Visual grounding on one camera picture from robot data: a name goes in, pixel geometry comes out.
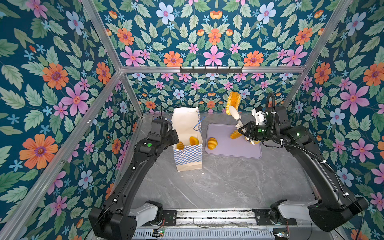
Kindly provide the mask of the long narrow striped bread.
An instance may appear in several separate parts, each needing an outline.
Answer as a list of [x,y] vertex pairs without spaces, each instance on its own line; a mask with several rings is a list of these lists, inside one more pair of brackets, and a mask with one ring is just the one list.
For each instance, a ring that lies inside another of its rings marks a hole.
[[182,151],[185,148],[185,145],[182,142],[177,143],[177,150]]

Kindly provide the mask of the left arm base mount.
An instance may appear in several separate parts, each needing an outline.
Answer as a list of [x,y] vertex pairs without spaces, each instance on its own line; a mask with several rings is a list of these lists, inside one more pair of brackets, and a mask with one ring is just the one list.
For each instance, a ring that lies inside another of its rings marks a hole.
[[137,221],[137,227],[175,226],[177,211],[164,210],[161,203],[146,201],[144,205],[132,209],[129,213]]

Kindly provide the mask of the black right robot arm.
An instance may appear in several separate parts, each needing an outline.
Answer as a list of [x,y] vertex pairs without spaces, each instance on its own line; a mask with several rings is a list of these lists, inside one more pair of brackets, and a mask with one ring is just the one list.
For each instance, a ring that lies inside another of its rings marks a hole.
[[285,148],[304,169],[319,197],[313,202],[280,200],[271,205],[270,219],[274,224],[288,219],[310,221],[324,232],[331,232],[347,223],[368,207],[368,201],[357,198],[337,172],[327,163],[315,138],[306,127],[292,126],[287,109],[276,105],[275,95],[267,96],[268,107],[252,111],[255,121],[244,124],[238,110],[227,110],[237,121],[237,131],[250,143],[273,141],[276,148]]

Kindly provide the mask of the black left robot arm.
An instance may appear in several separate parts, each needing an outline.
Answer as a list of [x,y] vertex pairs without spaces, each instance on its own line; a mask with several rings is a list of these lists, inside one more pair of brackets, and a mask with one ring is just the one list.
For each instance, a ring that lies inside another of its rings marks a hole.
[[161,153],[179,142],[177,131],[163,116],[152,120],[147,137],[134,147],[132,160],[110,196],[89,213],[95,237],[105,240],[130,240],[136,229],[145,224],[162,224],[163,205],[147,201],[134,209],[133,200],[151,167]]

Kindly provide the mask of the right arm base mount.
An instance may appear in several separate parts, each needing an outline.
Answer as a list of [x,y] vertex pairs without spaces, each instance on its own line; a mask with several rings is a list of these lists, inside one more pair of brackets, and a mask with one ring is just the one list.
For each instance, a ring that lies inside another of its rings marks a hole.
[[297,225],[295,219],[286,219],[279,212],[278,206],[281,203],[286,202],[287,199],[279,200],[271,204],[269,209],[252,209],[252,212],[255,214],[255,219],[258,226],[281,226],[281,225]]

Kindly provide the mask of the yellow orange mango bread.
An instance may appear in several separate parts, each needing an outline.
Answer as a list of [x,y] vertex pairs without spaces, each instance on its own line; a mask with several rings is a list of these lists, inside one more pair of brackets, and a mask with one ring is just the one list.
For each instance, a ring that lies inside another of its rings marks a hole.
[[190,145],[191,145],[191,146],[192,146],[192,145],[199,145],[199,144],[200,144],[199,139],[196,138],[196,137],[194,137],[194,136],[191,136],[191,137],[189,138],[189,141],[190,141]]

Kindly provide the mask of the lavender plastic tray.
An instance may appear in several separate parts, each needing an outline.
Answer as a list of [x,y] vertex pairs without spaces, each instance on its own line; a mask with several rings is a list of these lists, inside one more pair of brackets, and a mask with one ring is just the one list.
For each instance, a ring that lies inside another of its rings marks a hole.
[[[231,134],[237,128],[234,125],[209,124],[207,129],[207,142],[205,150],[207,154],[218,156],[229,156],[239,158],[260,159],[262,157],[261,144],[251,144],[244,136],[231,139]],[[208,140],[214,138],[218,145],[210,150]]]

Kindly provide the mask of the checkered paper bread bag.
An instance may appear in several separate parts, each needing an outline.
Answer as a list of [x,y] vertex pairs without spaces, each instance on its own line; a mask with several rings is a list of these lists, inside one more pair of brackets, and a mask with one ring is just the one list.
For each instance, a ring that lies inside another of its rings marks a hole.
[[[177,131],[179,142],[185,148],[177,150],[177,144],[173,145],[174,160],[178,172],[201,169],[203,166],[203,137],[202,118],[198,108],[176,108],[172,116],[174,130]],[[189,138],[194,136],[199,139],[199,145],[190,145]]]

